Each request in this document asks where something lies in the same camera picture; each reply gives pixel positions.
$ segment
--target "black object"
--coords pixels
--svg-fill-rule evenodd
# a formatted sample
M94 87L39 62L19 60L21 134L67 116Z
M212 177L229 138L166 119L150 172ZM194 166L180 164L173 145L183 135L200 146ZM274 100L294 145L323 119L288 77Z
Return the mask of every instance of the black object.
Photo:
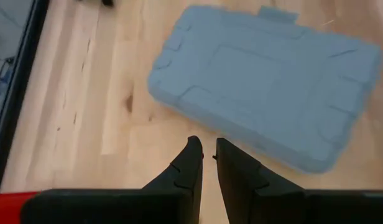
M113 0L102 0L102 3L105 6L108 6L108 7L113 7L114 6L114 1Z
M218 139L218 177L230 224L383 223L383 192L305 190Z
M197 224L203 151L196 136L154 180L139 190L48 190L30 199L21 223Z
M0 112L0 185L48 5L49 0L32 2L19 50L14 59L12 78L9 80L6 99Z

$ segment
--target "red object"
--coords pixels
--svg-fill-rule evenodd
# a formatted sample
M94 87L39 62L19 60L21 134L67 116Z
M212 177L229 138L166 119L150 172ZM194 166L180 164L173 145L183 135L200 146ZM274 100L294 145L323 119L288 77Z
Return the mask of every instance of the red object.
M37 193L0 194L0 224L19 224L23 204Z

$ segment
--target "floor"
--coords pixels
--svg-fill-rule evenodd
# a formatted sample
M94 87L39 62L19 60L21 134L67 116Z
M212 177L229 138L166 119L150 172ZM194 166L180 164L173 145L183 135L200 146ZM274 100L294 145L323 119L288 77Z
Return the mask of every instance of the floor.
M216 131L156 103L146 78L175 21L190 4L256 13L299 12L298 23L353 35L383 49L383 0L51 0L12 143L2 192L59 187L138 188L164 170L187 137L204 159L202 223L227 223L218 184ZM307 175L254 154L306 188L383 189L383 72L334 169Z

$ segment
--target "plastic case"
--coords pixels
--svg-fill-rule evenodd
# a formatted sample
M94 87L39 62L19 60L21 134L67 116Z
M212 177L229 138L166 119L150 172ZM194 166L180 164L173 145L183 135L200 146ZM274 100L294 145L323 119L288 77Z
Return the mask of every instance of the plastic case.
M329 170L379 73L381 51L294 24L209 6L185 10L153 64L158 101L310 173Z

